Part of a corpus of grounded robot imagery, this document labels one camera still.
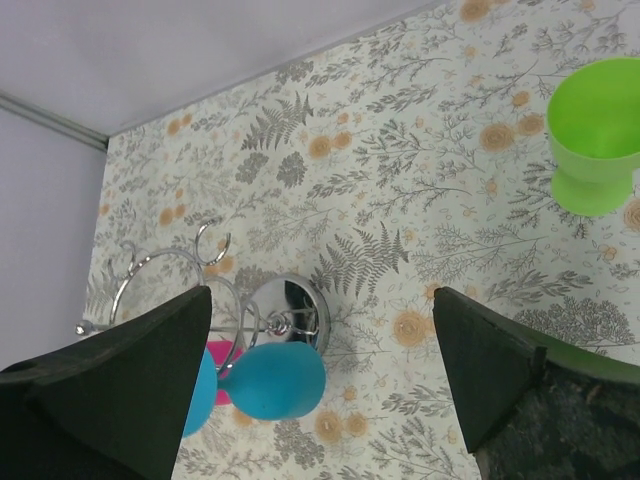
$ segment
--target round metal base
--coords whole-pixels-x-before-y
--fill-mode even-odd
[[[329,343],[329,308],[322,294],[306,278],[279,275],[258,288],[251,297],[262,317],[262,331],[255,345],[306,342],[322,354]],[[245,316],[244,340],[251,344],[255,318]]]

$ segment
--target cup base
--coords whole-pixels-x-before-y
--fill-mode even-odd
[[[631,173],[609,183],[581,182],[557,169],[551,179],[551,194],[565,210],[585,217],[598,217],[623,205],[633,191]]]

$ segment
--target fern print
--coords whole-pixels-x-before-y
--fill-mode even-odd
[[[310,242],[317,242],[331,224],[329,213],[332,210],[320,209],[313,200],[306,200],[288,210],[269,204],[262,215],[262,226],[249,229],[249,245],[253,251],[272,252],[284,238],[295,240],[304,236]]]
[[[341,373],[366,373],[374,367],[374,361],[383,350],[383,338],[372,328],[355,323],[347,329],[336,329],[323,354],[327,371]]]
[[[299,420],[278,422],[274,432],[274,447],[283,462],[293,456],[304,470],[315,467],[316,462],[319,465],[324,462],[324,447],[315,442],[313,434],[302,432]]]
[[[431,63],[429,60],[447,60],[443,58],[421,60],[419,57],[409,57],[409,59],[411,62],[421,65],[416,68],[416,75],[419,73],[419,70],[427,67],[429,63]],[[402,87],[396,93],[384,95],[380,100],[370,103],[369,105],[367,105],[367,109],[374,113],[382,113],[387,108],[390,108],[394,112],[401,112],[411,105],[423,103],[427,100],[430,100],[437,93],[438,89],[435,85],[429,87],[423,87],[420,85]]]
[[[537,228],[543,211],[558,215],[560,223],[573,227],[573,238],[587,238],[588,226],[594,224],[594,219],[569,213],[560,207],[551,196],[551,176],[555,171],[555,164],[547,159],[544,162],[534,162],[527,165],[524,171],[525,189],[517,189],[516,196],[509,201],[517,205],[511,209],[509,220],[519,223],[522,227]]]
[[[299,125],[306,125],[307,117],[313,116],[313,108],[309,105],[309,96],[304,101],[296,92],[296,100],[292,104],[288,100],[278,100],[280,109],[262,107],[263,115],[256,116],[255,123],[249,127],[251,132],[242,142],[242,150],[257,150],[258,148],[278,148],[282,140],[289,143],[291,134]]]
[[[435,181],[453,179],[468,169],[483,172],[476,164],[475,149],[464,145],[474,135],[468,120],[466,114],[445,115],[443,128],[432,130],[427,138],[424,135],[418,137],[404,122],[389,120],[378,135],[372,134],[362,140],[363,146],[354,150],[356,161],[363,166],[372,160],[377,164],[378,187],[384,187],[395,177],[412,171],[418,158],[433,153],[437,158],[448,159],[439,163]]]
[[[230,90],[213,98],[213,113],[208,116],[194,119],[189,127],[194,131],[200,130],[210,132],[214,128],[228,125],[235,118],[244,117],[251,108],[258,108],[267,99],[280,93],[282,85],[271,85],[264,90],[255,90],[245,95],[238,95],[236,91]]]
[[[301,82],[311,72],[313,72],[314,64],[312,61],[302,61],[285,65],[276,73],[276,80],[282,85],[289,80],[292,82]]]
[[[611,276],[618,280],[629,280],[631,278],[640,277],[640,260],[634,260],[630,265],[629,263],[616,263],[613,267],[609,268]]]
[[[276,180],[284,183],[286,188],[293,188],[297,185],[302,185],[306,171],[307,167],[304,165],[302,155],[298,152],[293,152],[282,160]]]
[[[210,452],[227,455],[234,443],[232,431],[224,428],[222,415],[212,415],[201,430],[202,443]]]
[[[243,454],[231,453],[222,463],[212,463],[208,460],[205,451],[194,448],[180,447],[176,464],[182,467],[188,474],[200,474],[206,477],[219,479],[239,479],[242,476],[253,477],[266,468],[280,468],[280,457],[267,453],[254,453],[247,450]]]
[[[334,173],[322,183],[316,183],[307,192],[307,198],[327,198],[331,195],[345,195],[358,190],[362,183],[370,181],[369,174],[363,170]]]
[[[354,228],[360,242],[335,235],[336,245],[327,244],[328,257],[320,254],[320,267],[315,267],[311,281],[324,290],[334,290],[347,294],[354,286],[356,298],[366,285],[373,294],[380,278],[389,270],[400,273],[400,260],[409,263],[409,252],[400,241],[400,230],[396,230],[393,240],[387,227],[380,222],[380,239],[372,233]]]
[[[426,212],[434,202],[446,197],[451,192],[471,195],[467,190],[461,188],[438,186],[435,181],[427,180],[424,177],[413,180],[412,188],[394,185],[391,190],[393,192],[391,198],[369,203],[371,208],[364,213],[363,217],[359,217],[358,225],[364,225],[369,219],[373,218],[374,213],[377,211],[382,212],[385,217],[397,212],[406,214],[411,204],[420,202],[422,210]]]
[[[438,110],[441,112],[458,112],[468,107],[485,108],[491,101],[504,100],[513,94],[518,82],[528,75],[537,63],[538,60],[535,60],[527,70],[522,72],[495,75],[495,81],[492,82],[491,86],[480,84],[472,93],[463,93],[459,100],[442,100],[438,105]]]
[[[519,312],[514,320],[602,355],[607,354],[607,348],[636,343],[627,316],[610,301],[577,300],[572,296],[562,300],[562,304],[554,303],[547,310]]]
[[[352,72],[352,68],[359,65],[360,62],[361,60],[356,57],[349,57],[338,63],[330,63],[324,67],[324,71],[312,75],[305,83],[305,87],[314,87],[324,85],[328,81],[340,80],[348,76]]]
[[[487,302],[506,299],[511,305],[523,307],[538,303],[545,295],[563,297],[574,290],[593,285],[586,275],[578,275],[572,270],[560,272],[555,278],[537,270],[529,270],[520,277],[509,277],[489,287]]]
[[[398,411],[403,415],[414,415],[418,412],[427,417],[445,418],[453,414],[453,398],[446,387],[433,390],[425,385],[416,385],[408,395],[392,393],[382,402],[382,409],[389,412]]]
[[[540,28],[536,32],[532,50],[562,58],[566,55],[567,47],[573,43],[573,51],[582,54],[594,52],[611,55],[620,52],[627,47],[628,35],[620,32],[618,26],[620,16],[626,10],[625,6],[613,15],[590,16],[590,22],[584,27],[576,27],[573,20],[562,20],[552,28]]]
[[[269,157],[266,155],[262,153],[252,153],[249,155],[249,158],[245,158],[241,165],[238,165],[236,180],[251,185],[253,181],[258,178],[260,169],[264,167],[268,161]]]
[[[413,255],[418,275],[424,281],[453,282],[469,269],[486,273],[497,266],[512,275],[522,275],[537,263],[538,241],[544,237],[523,238],[510,224],[480,228],[473,235],[444,224],[436,227],[435,238],[437,253],[422,251]]]
[[[380,438],[369,443],[375,450],[374,462],[384,470],[397,465],[401,479],[426,478],[440,474],[446,478],[463,480],[456,473],[460,466],[440,446],[432,427],[427,427],[419,416],[408,419],[400,431],[390,429],[380,433]]]
[[[450,17],[455,12],[455,7],[446,5],[442,8],[422,12],[417,18],[421,22],[429,22],[429,29],[424,31],[416,25],[416,22],[401,20],[392,25],[381,28],[377,32],[366,37],[358,38],[349,45],[352,53],[364,53],[369,59],[367,68],[373,69],[378,65],[386,67],[385,59],[402,47],[402,42],[407,35],[424,35],[423,49],[428,53],[437,49],[440,45],[450,40],[460,40],[456,34],[456,22]]]
[[[313,480],[385,480],[386,477],[382,477],[377,473],[373,473],[371,470],[357,471],[354,468],[344,466],[338,473],[337,477],[334,477],[329,472],[321,472],[319,477],[315,477]]]

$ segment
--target pink object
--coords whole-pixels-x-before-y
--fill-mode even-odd
[[[216,340],[214,342],[207,342],[207,349],[209,353],[213,357],[213,361],[216,366],[222,365],[222,362],[225,361],[227,355],[231,351],[231,347],[233,346],[233,342],[229,342],[228,340]],[[236,353],[233,354],[233,360],[242,355],[242,349],[238,347]],[[225,372],[221,375],[220,378],[224,378],[227,376],[228,372]],[[229,405],[231,403],[231,399],[226,392],[222,390],[218,390],[218,394],[216,395],[216,405]]]

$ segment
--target floral tablecloth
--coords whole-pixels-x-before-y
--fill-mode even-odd
[[[570,72],[640,53],[638,18],[635,0],[432,6],[112,138],[87,318],[108,317],[120,242],[190,249],[213,215],[207,239],[233,246],[207,275],[250,292],[296,272],[333,316],[320,407],[284,423],[216,409],[174,477],[477,478],[431,317],[439,285],[640,363],[640,199],[601,218],[560,209],[545,130]],[[122,318],[192,281],[179,259],[154,268]]]

